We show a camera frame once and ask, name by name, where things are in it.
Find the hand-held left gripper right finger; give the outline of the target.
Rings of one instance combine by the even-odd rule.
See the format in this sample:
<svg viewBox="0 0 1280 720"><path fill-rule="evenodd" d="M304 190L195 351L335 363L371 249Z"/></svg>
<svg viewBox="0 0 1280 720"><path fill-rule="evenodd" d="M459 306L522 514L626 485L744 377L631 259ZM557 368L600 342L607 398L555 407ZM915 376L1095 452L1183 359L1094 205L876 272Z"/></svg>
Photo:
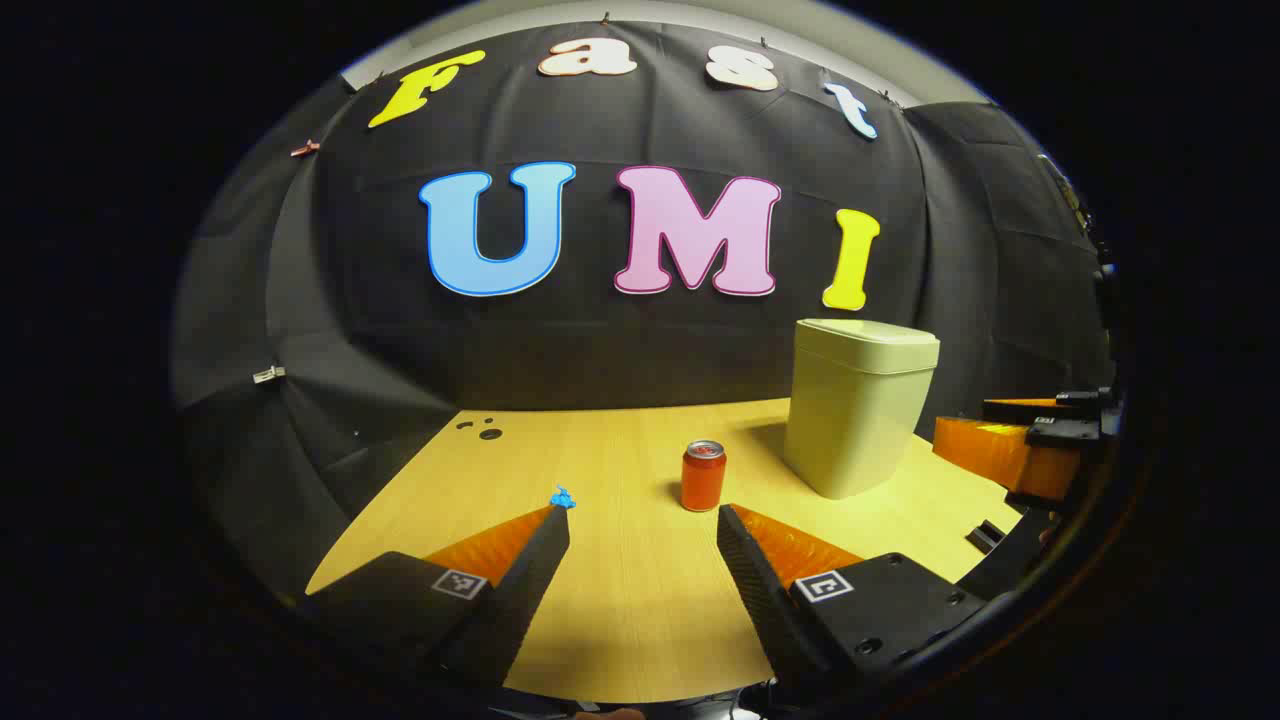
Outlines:
<svg viewBox="0 0 1280 720"><path fill-rule="evenodd" d="M800 700L879 684L986 606L905 553L861 559L737 503L716 543L773 675Z"/></svg>

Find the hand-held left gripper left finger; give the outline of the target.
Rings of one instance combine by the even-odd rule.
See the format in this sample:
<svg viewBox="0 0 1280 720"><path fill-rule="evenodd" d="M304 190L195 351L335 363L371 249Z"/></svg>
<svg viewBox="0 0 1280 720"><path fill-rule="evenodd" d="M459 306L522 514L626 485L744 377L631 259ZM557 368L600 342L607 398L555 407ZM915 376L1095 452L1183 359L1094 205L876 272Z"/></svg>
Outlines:
<svg viewBox="0 0 1280 720"><path fill-rule="evenodd" d="M568 510L547 505L425 559L385 552L300 609L358 657L406 682L504 684L570 547Z"/></svg>

